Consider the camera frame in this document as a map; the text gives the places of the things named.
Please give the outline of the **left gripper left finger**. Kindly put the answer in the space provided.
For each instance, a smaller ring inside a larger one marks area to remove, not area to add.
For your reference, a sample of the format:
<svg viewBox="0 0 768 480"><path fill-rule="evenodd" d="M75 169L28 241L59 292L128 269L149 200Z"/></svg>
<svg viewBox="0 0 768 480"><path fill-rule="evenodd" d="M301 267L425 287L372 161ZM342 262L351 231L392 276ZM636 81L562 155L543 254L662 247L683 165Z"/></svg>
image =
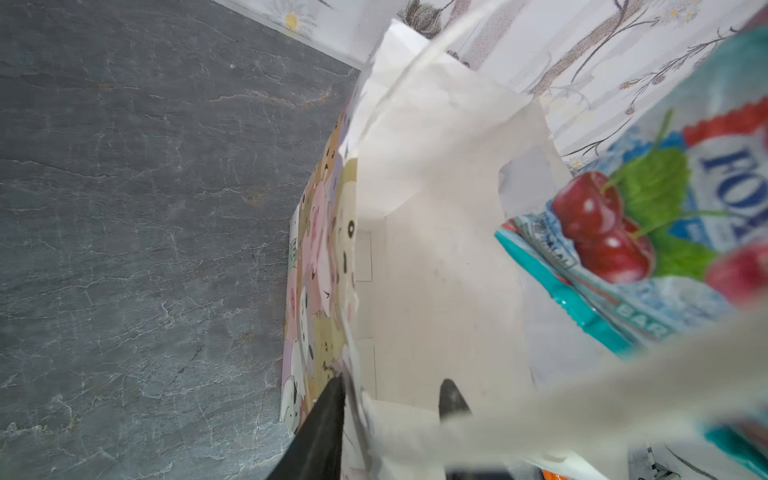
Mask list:
<svg viewBox="0 0 768 480"><path fill-rule="evenodd" d="M339 480L345 384L331 379L268 480Z"/></svg>

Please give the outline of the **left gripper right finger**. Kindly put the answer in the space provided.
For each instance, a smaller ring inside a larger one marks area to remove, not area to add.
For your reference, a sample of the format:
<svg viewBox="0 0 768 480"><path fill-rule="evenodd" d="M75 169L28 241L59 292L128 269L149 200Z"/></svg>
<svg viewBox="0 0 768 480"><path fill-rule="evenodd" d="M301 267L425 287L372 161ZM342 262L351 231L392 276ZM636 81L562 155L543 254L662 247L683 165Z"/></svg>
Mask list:
<svg viewBox="0 0 768 480"><path fill-rule="evenodd" d="M457 413L468 413L469 406L459 391L455 382L444 379L439 392L438 412L440 420ZM512 480L512 475L507 470L502 471L469 471L469 470L445 470L447 480Z"/></svg>

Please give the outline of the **white paper gift bag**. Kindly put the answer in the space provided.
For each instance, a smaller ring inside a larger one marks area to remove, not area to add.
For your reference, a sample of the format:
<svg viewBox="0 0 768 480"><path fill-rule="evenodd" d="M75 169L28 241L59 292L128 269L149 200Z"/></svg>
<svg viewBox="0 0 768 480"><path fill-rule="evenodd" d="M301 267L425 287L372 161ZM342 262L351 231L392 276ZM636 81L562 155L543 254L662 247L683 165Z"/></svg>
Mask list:
<svg viewBox="0 0 768 480"><path fill-rule="evenodd" d="M745 348L710 344L691 376L657 358L767 309L619 356L497 240L544 206L762 1L411 5L362 70L291 220L281 419L299 429L347 380L341 475L439 479L414 432L453 380L492 468L624 479L652 455L680 479L763 479L767 394L734 398L735 357L767 373L766 317Z"/></svg>

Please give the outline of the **teal Fox's fruits candy bag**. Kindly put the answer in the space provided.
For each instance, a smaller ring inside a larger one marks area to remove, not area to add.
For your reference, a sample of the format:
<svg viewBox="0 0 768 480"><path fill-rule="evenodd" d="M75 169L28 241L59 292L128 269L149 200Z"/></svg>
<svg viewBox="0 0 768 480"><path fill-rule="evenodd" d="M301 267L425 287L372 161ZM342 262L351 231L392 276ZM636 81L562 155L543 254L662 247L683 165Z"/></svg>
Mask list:
<svg viewBox="0 0 768 480"><path fill-rule="evenodd" d="M544 206L497 231L572 321L625 356L767 289L767 29L723 40Z"/></svg>

